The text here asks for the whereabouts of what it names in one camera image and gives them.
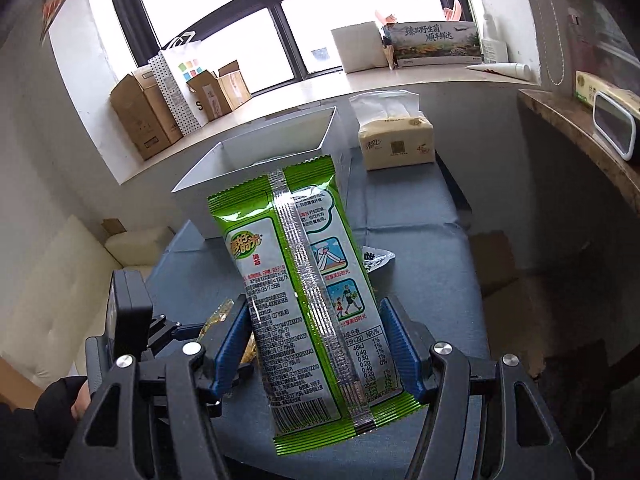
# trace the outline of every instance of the silver screw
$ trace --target silver screw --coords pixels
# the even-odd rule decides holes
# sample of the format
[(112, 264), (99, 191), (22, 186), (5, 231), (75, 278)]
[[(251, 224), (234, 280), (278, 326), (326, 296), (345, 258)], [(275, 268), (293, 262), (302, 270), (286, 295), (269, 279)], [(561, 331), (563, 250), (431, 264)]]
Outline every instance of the silver screw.
[(435, 350), (436, 354), (440, 355), (449, 355), (451, 352), (453, 352), (453, 348), (451, 347), (451, 345), (449, 343), (445, 343), (444, 341), (440, 341), (439, 343), (433, 345), (433, 349)]
[(133, 355), (125, 354), (116, 359), (116, 366), (118, 368), (126, 368), (133, 363)]
[(182, 347), (182, 353), (185, 355), (196, 355), (201, 348), (202, 345), (200, 343), (191, 341)]
[(502, 356), (502, 362), (507, 366), (518, 366), (520, 360), (513, 354), (505, 354)]

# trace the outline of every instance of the blue gripper pad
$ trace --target blue gripper pad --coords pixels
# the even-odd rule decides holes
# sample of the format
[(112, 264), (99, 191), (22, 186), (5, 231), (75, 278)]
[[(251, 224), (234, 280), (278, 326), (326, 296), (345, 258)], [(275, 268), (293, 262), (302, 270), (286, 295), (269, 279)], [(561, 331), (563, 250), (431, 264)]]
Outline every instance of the blue gripper pad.
[(429, 348), (435, 341), (427, 327), (409, 319), (398, 298), (384, 298), (379, 310), (402, 386), (418, 402), (426, 404), (425, 381), (431, 376)]
[(231, 389), (234, 377), (238, 373), (242, 354), (249, 342), (251, 330), (249, 307), (245, 301), (214, 359), (215, 375), (211, 390), (219, 399)]

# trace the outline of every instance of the wooden shelf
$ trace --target wooden shelf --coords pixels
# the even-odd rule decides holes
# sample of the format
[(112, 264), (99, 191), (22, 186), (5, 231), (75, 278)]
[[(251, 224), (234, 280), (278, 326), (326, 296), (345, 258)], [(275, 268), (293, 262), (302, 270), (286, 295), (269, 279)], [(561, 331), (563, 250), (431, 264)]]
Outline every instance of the wooden shelf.
[(593, 126), (591, 110), (587, 106), (578, 100), (542, 90), (521, 89), (518, 98), (578, 146), (640, 216), (640, 166), (625, 162), (600, 135)]

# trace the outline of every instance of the white sofa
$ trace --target white sofa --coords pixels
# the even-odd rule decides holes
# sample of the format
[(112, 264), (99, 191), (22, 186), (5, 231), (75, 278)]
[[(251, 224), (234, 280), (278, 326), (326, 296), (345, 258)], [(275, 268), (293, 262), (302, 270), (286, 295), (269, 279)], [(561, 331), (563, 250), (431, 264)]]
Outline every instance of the white sofa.
[(41, 388), (74, 365), (85, 374), (84, 340), (104, 332), (111, 273), (124, 267), (146, 278), (172, 237), (164, 227), (115, 235), (102, 246), (69, 217), (0, 329), (0, 357)]

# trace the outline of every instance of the small snack package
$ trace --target small snack package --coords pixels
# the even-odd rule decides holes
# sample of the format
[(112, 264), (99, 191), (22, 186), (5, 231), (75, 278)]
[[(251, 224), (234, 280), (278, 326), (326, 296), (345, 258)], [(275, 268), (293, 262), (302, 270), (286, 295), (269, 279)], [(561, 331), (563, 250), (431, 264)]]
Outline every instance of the small snack package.
[(368, 92), (349, 98), (360, 123), (358, 140), (367, 170), (435, 161), (433, 126), (407, 90)]
[[(209, 330), (209, 328), (211, 328), (212, 325), (216, 323), (224, 322), (226, 319), (226, 316), (228, 316), (233, 306), (234, 306), (234, 300), (232, 300), (231, 298), (227, 298), (218, 307), (218, 309), (213, 314), (211, 314), (211, 316), (209, 316), (209, 319), (207, 319), (207, 322), (200, 329), (200, 333), (198, 334), (198, 341), (202, 339), (202, 337), (207, 333), (207, 330)], [(255, 337), (252, 332), (252, 334), (249, 337), (249, 341), (246, 344), (246, 347), (244, 348), (244, 353), (242, 354), (242, 358), (240, 359), (240, 364), (241, 365), (249, 364), (251, 361), (254, 360), (255, 353), (256, 353)]]
[(209, 198), (242, 274), (278, 454), (420, 408), (403, 391), (330, 156)]

